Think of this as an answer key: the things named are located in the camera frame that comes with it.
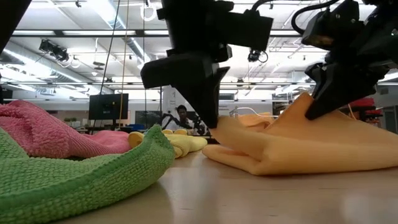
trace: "yellow towel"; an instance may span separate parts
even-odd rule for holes
[[[207,145],[207,140],[201,137],[184,136],[181,134],[165,134],[165,136],[174,147],[175,158],[184,157],[189,152],[199,151]],[[137,147],[143,139],[144,135],[142,133],[130,133],[128,137],[130,147]]]
[[[139,144],[141,144],[142,140],[144,139],[144,134],[139,133],[139,132],[131,132],[128,137],[129,145],[132,149],[137,147]]]
[[[244,114],[238,116],[238,121],[247,127],[251,131],[263,131],[270,124],[274,122],[274,118],[271,117],[271,113],[260,113],[258,116],[256,114]]]
[[[172,130],[165,129],[162,131],[163,134],[173,134]]]
[[[204,155],[254,175],[311,174],[398,166],[398,135],[339,111],[315,121],[304,117],[313,99],[302,94],[261,133],[221,117],[212,135],[224,146]]]
[[[178,129],[174,131],[174,134],[188,135],[188,131],[185,129]]]

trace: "pink microfiber cloth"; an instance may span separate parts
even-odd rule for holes
[[[128,134],[100,131],[82,135],[38,106],[17,100],[0,105],[0,127],[33,157],[95,157],[130,150]]]

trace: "monitor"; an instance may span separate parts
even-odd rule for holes
[[[106,94],[90,96],[88,119],[106,120],[119,119],[121,94]],[[123,94],[123,106],[121,119],[128,119],[129,95]]]
[[[145,128],[150,128],[159,124],[161,116],[161,111],[136,111],[136,124],[143,124]]]

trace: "green microfiber cloth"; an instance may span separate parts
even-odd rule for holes
[[[146,189],[174,161],[160,126],[124,154],[84,161],[31,158],[0,128],[0,223],[46,223]]]

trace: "folded cloth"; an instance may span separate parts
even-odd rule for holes
[[[190,152],[202,150],[207,145],[207,140],[201,137],[186,136],[181,134],[165,134],[174,148],[175,158],[186,156]],[[141,144],[146,135],[132,132],[129,135],[130,147],[134,148]]]
[[[353,120],[339,111],[314,121],[305,118],[308,93],[261,133],[221,117],[211,133],[223,146],[204,155],[254,175],[311,174],[398,166],[398,135]]]
[[[178,129],[174,131],[174,134],[188,135],[188,131],[186,129]]]
[[[146,189],[173,161],[160,126],[129,152],[83,161],[29,157],[0,129],[0,223],[46,223],[110,205]]]
[[[238,116],[238,121],[252,131],[261,132],[274,122],[271,113],[244,114]]]
[[[33,157],[89,158],[131,149],[128,133],[100,131],[93,136],[79,134],[45,110],[22,100],[0,105],[0,128]]]
[[[163,134],[173,134],[172,130],[165,129],[162,131]]]

